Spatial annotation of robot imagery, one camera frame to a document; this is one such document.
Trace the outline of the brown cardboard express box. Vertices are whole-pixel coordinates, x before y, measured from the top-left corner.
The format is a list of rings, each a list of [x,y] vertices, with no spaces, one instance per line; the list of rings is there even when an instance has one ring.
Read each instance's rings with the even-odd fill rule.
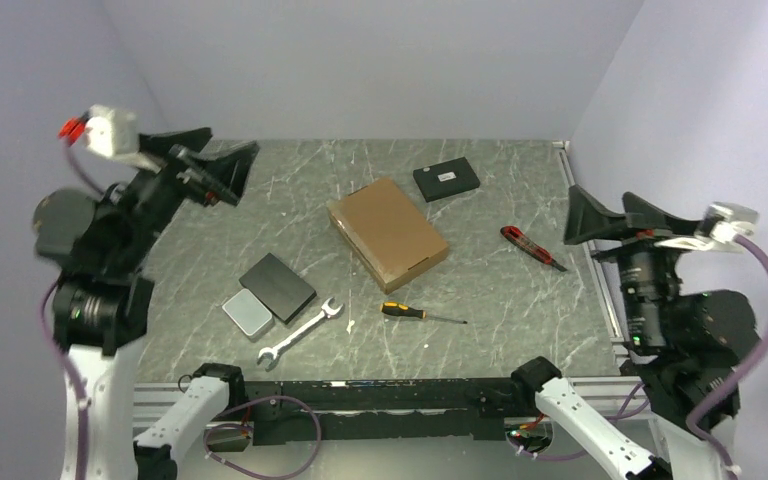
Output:
[[[385,294],[445,260],[449,244],[389,177],[327,204],[332,224]]]

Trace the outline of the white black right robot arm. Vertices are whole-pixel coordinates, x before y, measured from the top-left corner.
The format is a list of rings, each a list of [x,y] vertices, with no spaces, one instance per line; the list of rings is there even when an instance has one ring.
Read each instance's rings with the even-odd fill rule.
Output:
[[[748,299],[731,290],[692,295],[681,291],[676,265],[690,251],[739,250],[736,237],[754,232],[759,215],[748,207],[715,202],[698,220],[671,215],[626,193],[614,212],[580,186],[569,189],[564,241],[605,240],[594,254],[616,264],[625,310],[625,368],[642,384],[655,416],[671,426],[682,445],[700,443],[736,417],[736,392],[717,388],[759,342]],[[563,426],[615,479],[675,479],[677,464],[625,437],[548,359],[535,358],[513,371],[511,401],[524,415],[544,413]]]

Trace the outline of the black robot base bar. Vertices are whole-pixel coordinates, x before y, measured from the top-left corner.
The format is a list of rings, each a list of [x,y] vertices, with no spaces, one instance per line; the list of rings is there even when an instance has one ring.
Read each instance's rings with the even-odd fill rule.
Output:
[[[499,441],[539,415],[507,377],[249,381],[232,407],[219,419],[245,421],[257,446],[316,438]]]

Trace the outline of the red handled box cutter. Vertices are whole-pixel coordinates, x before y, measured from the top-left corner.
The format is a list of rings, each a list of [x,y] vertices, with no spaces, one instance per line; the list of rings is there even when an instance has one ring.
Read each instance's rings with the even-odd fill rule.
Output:
[[[567,272],[567,269],[555,260],[546,249],[532,241],[518,227],[512,225],[503,226],[500,228],[500,234],[519,250],[538,262],[548,265],[560,272]]]

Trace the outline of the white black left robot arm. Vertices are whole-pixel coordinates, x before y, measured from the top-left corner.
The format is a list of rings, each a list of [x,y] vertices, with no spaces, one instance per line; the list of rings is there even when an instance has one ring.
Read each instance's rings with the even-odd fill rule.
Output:
[[[63,188],[36,207],[35,255],[60,270],[40,320],[63,369],[65,479],[174,479],[215,417],[247,406],[242,371],[206,364],[195,389],[142,434],[133,431],[136,370],[154,290],[145,259],[181,205],[237,205],[259,153],[256,142],[209,153],[209,128],[140,135],[148,161],[98,194]]]

